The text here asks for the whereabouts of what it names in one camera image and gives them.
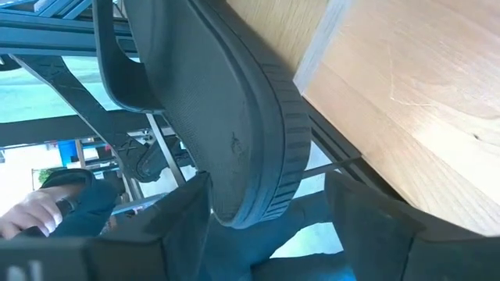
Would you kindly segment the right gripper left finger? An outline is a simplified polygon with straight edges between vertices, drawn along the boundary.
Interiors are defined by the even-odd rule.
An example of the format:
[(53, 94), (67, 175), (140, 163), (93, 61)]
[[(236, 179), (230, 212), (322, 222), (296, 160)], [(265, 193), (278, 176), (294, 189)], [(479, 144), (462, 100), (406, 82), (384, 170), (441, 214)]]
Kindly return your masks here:
[(195, 280), (210, 217), (210, 174), (197, 173), (182, 187), (112, 233), (120, 243), (112, 280)]

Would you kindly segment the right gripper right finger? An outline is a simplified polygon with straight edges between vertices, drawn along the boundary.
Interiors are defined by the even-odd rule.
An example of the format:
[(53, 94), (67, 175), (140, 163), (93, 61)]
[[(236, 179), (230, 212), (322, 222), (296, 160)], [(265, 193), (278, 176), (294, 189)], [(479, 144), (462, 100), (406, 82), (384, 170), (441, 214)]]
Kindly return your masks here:
[(483, 278), (479, 235), (337, 172), (326, 176), (333, 223), (358, 280)]

